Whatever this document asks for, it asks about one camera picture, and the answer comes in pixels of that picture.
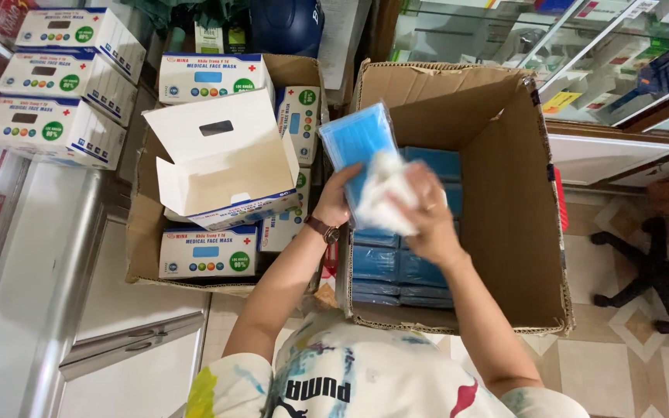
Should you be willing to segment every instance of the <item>metal handle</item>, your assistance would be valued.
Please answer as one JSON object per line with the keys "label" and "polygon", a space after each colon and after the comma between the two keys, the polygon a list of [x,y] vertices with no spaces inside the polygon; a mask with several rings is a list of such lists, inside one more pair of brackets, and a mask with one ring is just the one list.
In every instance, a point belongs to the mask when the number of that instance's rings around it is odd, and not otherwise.
{"label": "metal handle", "polygon": [[139,346],[139,347],[126,348],[126,349],[125,349],[125,352],[126,352],[126,353],[129,353],[129,352],[131,352],[131,351],[140,351],[140,350],[142,350],[142,349],[147,349],[147,348],[151,347],[153,344],[154,344],[153,342],[145,342],[145,343],[143,343],[143,344],[142,344],[141,346]]}
{"label": "metal handle", "polygon": [[150,329],[146,332],[142,332],[141,334],[131,334],[128,337],[129,338],[138,338],[138,337],[150,337],[154,335],[154,330]]}

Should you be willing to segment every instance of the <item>open cardboard box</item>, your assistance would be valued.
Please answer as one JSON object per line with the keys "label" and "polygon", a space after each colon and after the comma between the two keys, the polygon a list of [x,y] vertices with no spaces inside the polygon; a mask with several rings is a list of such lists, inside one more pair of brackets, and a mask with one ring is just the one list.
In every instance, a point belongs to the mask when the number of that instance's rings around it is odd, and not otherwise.
{"label": "open cardboard box", "polygon": [[[573,326],[549,141],[530,71],[365,61],[353,110],[383,100],[399,147],[461,153],[461,244],[518,332]],[[452,310],[352,301],[352,231],[340,231],[336,296],[357,324],[460,334]]]}
{"label": "open cardboard box", "polygon": [[[319,62],[314,59],[265,54],[265,65],[268,67],[275,86],[324,86]],[[329,121],[329,113],[324,94],[321,95],[321,103],[320,117],[325,123]],[[129,267],[125,281],[220,291],[239,296],[248,295],[259,281],[259,275],[248,278],[219,277],[183,280],[163,280],[158,277],[162,231],[168,221],[163,215],[164,206],[159,200],[157,157],[164,161],[172,161],[160,140],[149,128],[138,158],[136,181],[133,183],[131,193],[132,204],[127,225]],[[311,280],[310,290],[316,290],[318,283],[319,273],[317,272]]]}

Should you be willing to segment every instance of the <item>tiled floor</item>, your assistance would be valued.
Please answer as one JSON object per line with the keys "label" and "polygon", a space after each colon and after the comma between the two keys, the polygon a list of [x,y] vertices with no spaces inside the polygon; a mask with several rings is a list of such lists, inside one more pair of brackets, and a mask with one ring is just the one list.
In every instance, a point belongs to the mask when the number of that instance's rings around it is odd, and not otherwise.
{"label": "tiled floor", "polygon": [[[647,214],[644,202],[602,194],[566,193],[570,219],[564,236],[567,274],[577,327],[568,337],[520,337],[547,387],[578,400],[592,416],[669,418],[669,335],[652,328],[666,319],[662,303],[650,292],[616,308],[592,305],[592,295],[613,296],[636,274],[609,246],[590,243],[587,235],[610,231],[647,249],[638,230]],[[244,300],[214,295],[203,363],[220,358]],[[278,337],[279,347],[300,325],[292,318]],[[431,336],[444,353],[476,375],[460,337]]]}

